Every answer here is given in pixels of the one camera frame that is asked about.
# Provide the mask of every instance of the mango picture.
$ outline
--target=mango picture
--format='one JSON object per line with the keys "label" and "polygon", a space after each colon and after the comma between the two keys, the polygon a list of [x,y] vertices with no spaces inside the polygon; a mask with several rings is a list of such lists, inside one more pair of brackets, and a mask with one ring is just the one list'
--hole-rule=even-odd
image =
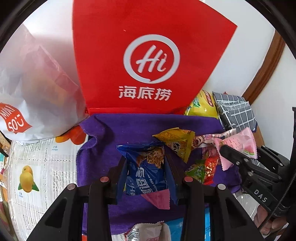
{"label": "mango picture", "polygon": [[23,167],[22,173],[20,175],[20,184],[18,186],[18,190],[21,189],[27,193],[31,192],[32,190],[39,192],[39,189],[34,182],[33,170],[28,165]]}
{"label": "mango picture", "polygon": [[81,145],[86,138],[86,134],[83,132],[82,128],[78,126],[72,127],[70,130],[65,132],[64,134],[58,136],[55,138],[56,143],[62,143],[69,139],[75,144],[75,145]]}

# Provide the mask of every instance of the white wall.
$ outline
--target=white wall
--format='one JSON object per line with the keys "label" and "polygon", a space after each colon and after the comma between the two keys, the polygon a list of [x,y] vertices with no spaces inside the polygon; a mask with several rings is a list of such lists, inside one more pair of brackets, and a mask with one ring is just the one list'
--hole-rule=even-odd
{"label": "white wall", "polygon": [[265,145],[290,159],[296,107],[296,59],[285,46],[279,64],[252,105]]}
{"label": "white wall", "polygon": [[[24,24],[69,77],[78,82],[71,25],[72,2],[73,0],[48,0]],[[274,28],[244,0],[203,2],[238,26],[204,89],[241,95],[263,62]]]}

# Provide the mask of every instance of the black cable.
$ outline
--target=black cable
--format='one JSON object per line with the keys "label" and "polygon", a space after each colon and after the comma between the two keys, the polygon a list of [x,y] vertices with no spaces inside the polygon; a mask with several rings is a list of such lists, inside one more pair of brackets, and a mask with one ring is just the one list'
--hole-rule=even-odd
{"label": "black cable", "polygon": [[272,210],[272,212],[266,217],[266,219],[264,219],[264,221],[262,222],[262,224],[259,226],[259,231],[263,228],[263,226],[268,222],[268,220],[271,218],[271,216],[274,214],[274,212],[276,211],[276,209],[279,207],[279,205],[281,204],[281,202],[283,201],[283,199],[285,198],[285,196],[287,195],[290,187],[292,186],[294,180],[296,178],[296,171],[294,171],[294,175],[288,185],[288,187],[286,188],[282,198],[280,199],[280,201],[277,203],[277,205],[275,206],[275,208]]}

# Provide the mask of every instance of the yellow bag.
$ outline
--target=yellow bag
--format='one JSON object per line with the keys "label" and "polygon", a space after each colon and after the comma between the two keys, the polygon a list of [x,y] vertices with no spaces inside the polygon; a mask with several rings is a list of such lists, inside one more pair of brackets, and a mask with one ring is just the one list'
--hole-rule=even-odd
{"label": "yellow bag", "polygon": [[194,131],[182,130],[179,127],[162,131],[153,135],[160,141],[163,141],[169,148],[177,153],[182,160],[187,163],[190,152],[192,140],[195,137]]}
{"label": "yellow bag", "polygon": [[199,115],[215,117],[218,119],[218,113],[212,94],[201,90],[190,103],[190,106],[187,108],[184,115]]}

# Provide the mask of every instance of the wooden trim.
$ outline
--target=wooden trim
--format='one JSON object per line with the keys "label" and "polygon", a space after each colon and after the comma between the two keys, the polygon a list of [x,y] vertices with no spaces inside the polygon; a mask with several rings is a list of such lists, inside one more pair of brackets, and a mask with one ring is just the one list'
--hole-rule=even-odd
{"label": "wooden trim", "polygon": [[253,104],[274,73],[281,55],[283,54],[285,44],[281,35],[275,30],[274,37],[261,68],[242,95],[250,104]]}

